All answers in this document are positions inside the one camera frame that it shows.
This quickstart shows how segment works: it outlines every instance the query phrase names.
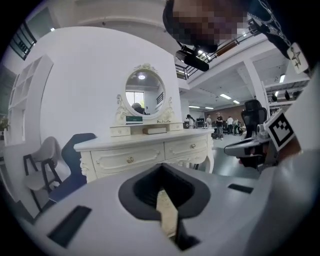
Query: white vanity table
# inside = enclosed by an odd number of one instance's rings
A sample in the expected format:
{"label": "white vanity table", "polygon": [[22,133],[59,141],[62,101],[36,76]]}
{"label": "white vanity table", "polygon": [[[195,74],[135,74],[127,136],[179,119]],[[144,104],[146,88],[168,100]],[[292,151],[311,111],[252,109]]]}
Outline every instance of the white vanity table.
{"label": "white vanity table", "polygon": [[82,174],[87,182],[148,164],[206,161],[205,171],[212,173],[214,159],[211,130],[184,129],[160,134],[96,138],[76,144],[81,152]]}
{"label": "white vanity table", "polygon": [[[143,100],[132,99],[133,95],[135,97],[142,93]],[[174,98],[166,92],[154,67],[146,63],[134,68],[123,93],[115,98],[118,108],[114,124],[110,127],[110,136],[74,146],[81,153],[82,174],[88,183],[124,170],[158,163],[175,163],[186,167],[189,163],[200,164],[205,161],[205,171],[212,173],[213,131],[183,129],[182,120],[176,118],[172,107]],[[143,122],[126,124],[127,116],[142,117]],[[166,133],[143,134],[143,128],[165,128]]]}

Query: green book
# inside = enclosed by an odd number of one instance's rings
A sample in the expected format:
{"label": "green book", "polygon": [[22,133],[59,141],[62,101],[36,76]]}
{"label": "green book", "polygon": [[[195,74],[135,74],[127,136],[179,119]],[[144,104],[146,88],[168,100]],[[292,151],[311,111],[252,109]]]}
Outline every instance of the green book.
{"label": "green book", "polygon": [[142,122],[142,116],[130,116],[130,115],[127,115],[125,117],[125,120],[127,122]]}

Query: window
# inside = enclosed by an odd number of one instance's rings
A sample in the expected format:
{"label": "window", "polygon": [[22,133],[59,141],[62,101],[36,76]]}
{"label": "window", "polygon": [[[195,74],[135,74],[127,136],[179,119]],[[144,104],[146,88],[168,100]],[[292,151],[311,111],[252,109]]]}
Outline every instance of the window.
{"label": "window", "polygon": [[145,93],[139,91],[126,91],[126,99],[129,105],[132,106],[134,103],[139,103],[142,108],[145,107]]}

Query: white chair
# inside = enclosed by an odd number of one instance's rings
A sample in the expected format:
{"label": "white chair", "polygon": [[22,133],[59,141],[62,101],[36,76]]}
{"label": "white chair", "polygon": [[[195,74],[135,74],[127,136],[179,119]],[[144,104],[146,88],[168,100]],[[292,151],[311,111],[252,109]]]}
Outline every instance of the white chair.
{"label": "white chair", "polygon": [[[27,159],[30,160],[31,165],[35,170],[35,172],[31,174],[29,174]],[[41,163],[41,171],[38,170],[36,163]],[[62,183],[55,170],[57,163],[57,141],[54,137],[46,138],[38,151],[23,156],[24,171],[26,175],[24,184],[30,189],[34,202],[40,212],[42,212],[42,208],[39,205],[35,191],[45,189],[50,193],[52,191],[50,188],[52,182],[57,181],[60,184]],[[46,170],[46,165],[49,166],[51,171]]]}

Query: oval mirror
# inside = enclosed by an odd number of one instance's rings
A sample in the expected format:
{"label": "oval mirror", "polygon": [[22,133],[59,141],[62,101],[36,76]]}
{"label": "oval mirror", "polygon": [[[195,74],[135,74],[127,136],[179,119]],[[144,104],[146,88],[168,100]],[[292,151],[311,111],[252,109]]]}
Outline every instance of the oval mirror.
{"label": "oval mirror", "polygon": [[154,115],[163,107],[164,85],[155,72],[148,69],[137,70],[126,82],[125,95],[136,114]]}

